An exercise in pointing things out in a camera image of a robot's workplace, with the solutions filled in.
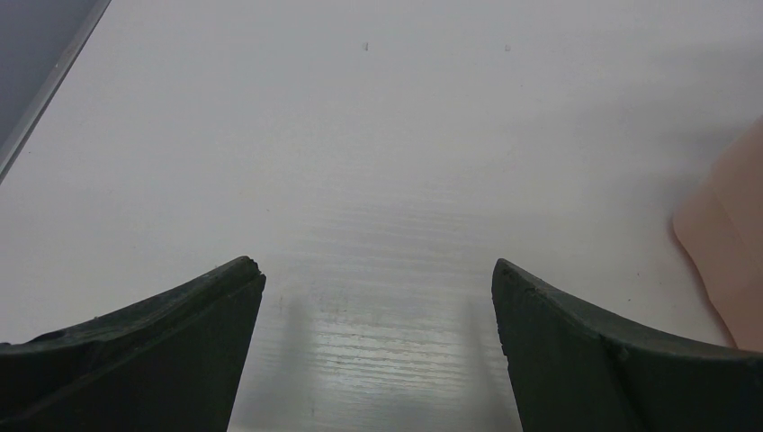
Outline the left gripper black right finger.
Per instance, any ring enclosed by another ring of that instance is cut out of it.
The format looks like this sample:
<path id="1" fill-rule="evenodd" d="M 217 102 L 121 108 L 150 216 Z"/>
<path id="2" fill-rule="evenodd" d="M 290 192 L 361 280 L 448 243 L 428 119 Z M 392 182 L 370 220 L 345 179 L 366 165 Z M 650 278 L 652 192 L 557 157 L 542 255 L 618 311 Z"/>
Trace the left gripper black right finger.
<path id="1" fill-rule="evenodd" d="M 761 354 L 649 328 L 506 259 L 491 293 L 524 430 L 761 430 Z"/>

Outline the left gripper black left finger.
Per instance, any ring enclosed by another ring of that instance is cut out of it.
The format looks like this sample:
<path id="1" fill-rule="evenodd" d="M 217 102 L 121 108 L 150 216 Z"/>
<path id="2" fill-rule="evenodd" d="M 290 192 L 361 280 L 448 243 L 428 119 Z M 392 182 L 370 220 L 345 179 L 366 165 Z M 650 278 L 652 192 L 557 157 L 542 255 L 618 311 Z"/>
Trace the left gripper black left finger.
<path id="1" fill-rule="evenodd" d="M 224 431 L 265 275 L 238 257 L 83 323 L 1 346 L 4 431 Z"/>

